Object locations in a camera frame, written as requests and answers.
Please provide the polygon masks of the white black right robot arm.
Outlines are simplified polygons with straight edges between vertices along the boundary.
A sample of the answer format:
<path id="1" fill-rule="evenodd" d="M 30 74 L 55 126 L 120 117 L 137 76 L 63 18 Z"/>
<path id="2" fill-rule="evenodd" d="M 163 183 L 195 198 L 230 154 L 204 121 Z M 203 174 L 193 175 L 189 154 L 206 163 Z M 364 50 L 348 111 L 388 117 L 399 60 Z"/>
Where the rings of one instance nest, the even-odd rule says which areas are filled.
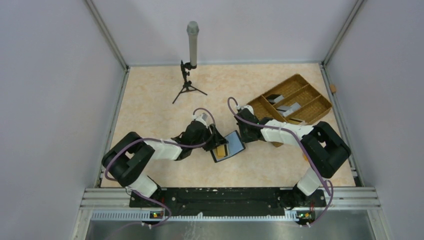
<path id="1" fill-rule="evenodd" d="M 307 206 L 321 186 L 329 195 L 334 193 L 330 179 L 348 160 L 352 151 L 329 123 L 320 121 L 315 125 L 298 125 L 270 117 L 259 120 L 250 106 L 239 108 L 234 118 L 246 143 L 263 141 L 299 146 L 306 157 L 309 168 L 282 198 L 286 208 Z"/>

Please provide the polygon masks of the black leather card holder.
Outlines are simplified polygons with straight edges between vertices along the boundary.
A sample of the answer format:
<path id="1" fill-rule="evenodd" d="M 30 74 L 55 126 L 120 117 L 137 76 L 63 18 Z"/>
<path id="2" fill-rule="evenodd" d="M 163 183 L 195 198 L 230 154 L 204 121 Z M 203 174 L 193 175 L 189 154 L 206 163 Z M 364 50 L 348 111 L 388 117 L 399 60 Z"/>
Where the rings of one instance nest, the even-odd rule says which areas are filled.
<path id="1" fill-rule="evenodd" d="M 225 144 L 228 151 L 228 155 L 225 157 L 218 157 L 216 156 L 216 149 L 211 150 L 211 156 L 215 163 L 219 163 L 226 159 L 232 158 L 246 149 L 245 144 L 242 142 L 241 136 L 237 130 L 231 132 L 224 138 L 228 141 L 228 144 Z"/>

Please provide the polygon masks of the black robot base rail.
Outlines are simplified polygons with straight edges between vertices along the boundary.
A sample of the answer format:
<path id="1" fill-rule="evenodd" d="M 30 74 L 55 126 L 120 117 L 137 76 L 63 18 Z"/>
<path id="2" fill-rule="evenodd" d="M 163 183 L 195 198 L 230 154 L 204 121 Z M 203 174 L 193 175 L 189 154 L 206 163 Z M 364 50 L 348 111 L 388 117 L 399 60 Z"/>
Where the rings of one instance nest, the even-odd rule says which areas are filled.
<path id="1" fill-rule="evenodd" d="M 324 191 L 304 196 L 299 190 L 280 187 L 169 187 L 151 196 L 171 210 L 173 217 L 259 217 L 283 216 L 294 208 L 325 207 Z"/>

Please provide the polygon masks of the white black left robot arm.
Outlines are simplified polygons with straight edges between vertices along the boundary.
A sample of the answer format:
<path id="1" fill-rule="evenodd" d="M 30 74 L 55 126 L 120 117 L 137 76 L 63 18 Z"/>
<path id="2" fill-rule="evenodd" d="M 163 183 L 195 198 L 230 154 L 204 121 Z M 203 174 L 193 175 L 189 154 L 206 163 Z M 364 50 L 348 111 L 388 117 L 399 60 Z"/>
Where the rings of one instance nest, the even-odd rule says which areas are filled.
<path id="1" fill-rule="evenodd" d="M 154 207 L 160 202 L 161 194 L 159 185 L 143 173 L 149 162 L 180 161 L 194 149 L 208 152 L 227 143 L 215 124 L 206 125 L 200 120 L 193 120 L 180 135 L 165 140 L 142 138 L 132 131 L 103 156 L 104 177 L 137 191 L 147 206 Z"/>

